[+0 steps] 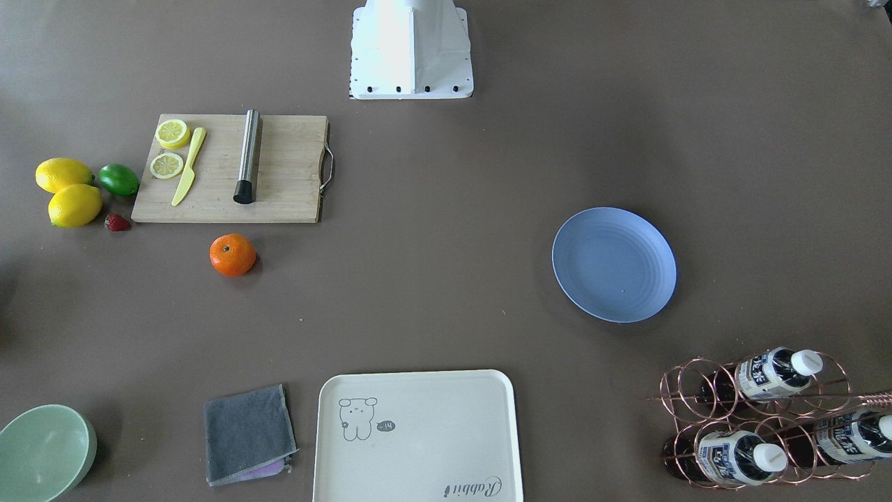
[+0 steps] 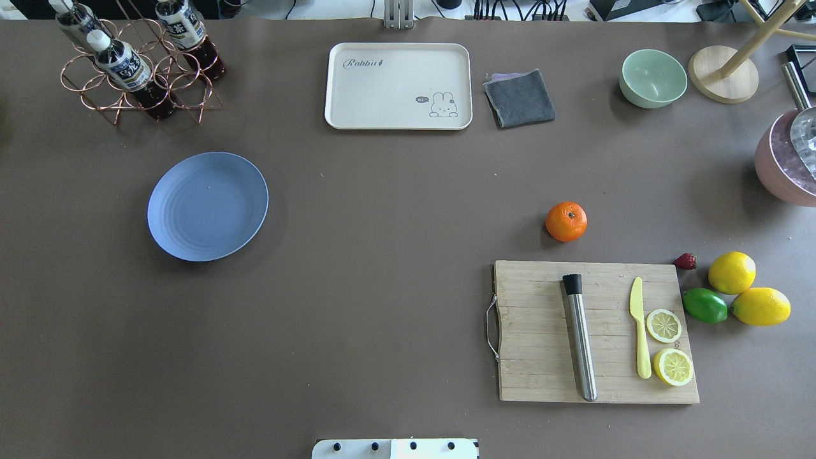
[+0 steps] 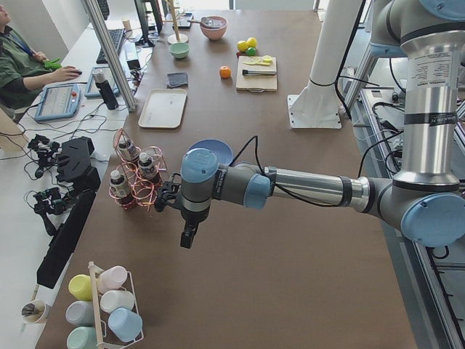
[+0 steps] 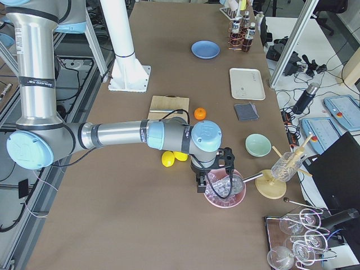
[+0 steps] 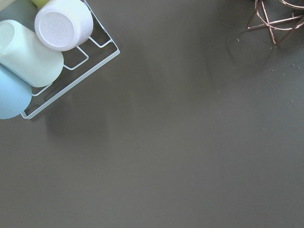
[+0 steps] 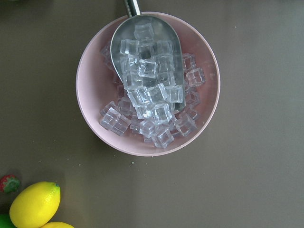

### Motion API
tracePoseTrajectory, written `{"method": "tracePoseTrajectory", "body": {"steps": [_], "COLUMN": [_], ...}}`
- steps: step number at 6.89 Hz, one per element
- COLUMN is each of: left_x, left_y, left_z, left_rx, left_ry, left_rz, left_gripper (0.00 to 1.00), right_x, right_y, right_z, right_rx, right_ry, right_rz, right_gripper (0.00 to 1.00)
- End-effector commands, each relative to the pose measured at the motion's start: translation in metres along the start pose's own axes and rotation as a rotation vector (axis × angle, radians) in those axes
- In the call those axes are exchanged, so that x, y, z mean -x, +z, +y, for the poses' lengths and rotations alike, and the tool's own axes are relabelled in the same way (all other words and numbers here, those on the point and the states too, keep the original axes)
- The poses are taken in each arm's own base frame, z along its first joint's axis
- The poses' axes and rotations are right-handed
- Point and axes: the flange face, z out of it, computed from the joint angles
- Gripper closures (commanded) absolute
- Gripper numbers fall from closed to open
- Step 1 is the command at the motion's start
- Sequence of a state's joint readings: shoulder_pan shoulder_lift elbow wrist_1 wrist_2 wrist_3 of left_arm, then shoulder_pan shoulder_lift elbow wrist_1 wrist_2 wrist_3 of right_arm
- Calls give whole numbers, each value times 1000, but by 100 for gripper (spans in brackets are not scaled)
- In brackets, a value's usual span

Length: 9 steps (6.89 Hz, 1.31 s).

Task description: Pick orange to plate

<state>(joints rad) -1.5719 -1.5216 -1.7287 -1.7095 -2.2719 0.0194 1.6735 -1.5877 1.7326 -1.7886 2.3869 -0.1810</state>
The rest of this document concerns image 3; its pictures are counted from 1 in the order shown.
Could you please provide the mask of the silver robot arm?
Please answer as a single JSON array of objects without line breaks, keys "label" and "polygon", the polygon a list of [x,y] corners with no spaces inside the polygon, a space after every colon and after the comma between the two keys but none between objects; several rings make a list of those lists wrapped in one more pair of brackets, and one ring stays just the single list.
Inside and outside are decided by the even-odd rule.
[{"label": "silver robot arm", "polygon": [[192,246],[212,199],[260,209],[271,196],[350,206],[424,246],[446,246],[464,235],[464,199],[450,169],[464,3],[378,1],[371,42],[398,47],[408,58],[401,170],[392,179],[350,179],[273,167],[229,167],[211,151],[193,149],[183,157],[177,195],[185,220],[182,247]]}]

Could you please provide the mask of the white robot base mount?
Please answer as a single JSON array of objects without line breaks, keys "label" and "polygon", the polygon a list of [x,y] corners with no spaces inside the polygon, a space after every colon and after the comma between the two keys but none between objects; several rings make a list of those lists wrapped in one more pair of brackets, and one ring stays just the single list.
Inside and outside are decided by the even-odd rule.
[{"label": "white robot base mount", "polygon": [[298,95],[288,96],[288,116],[293,129],[340,129],[337,79],[344,66],[349,41],[357,31],[365,2],[330,1],[325,13],[308,84]]}]

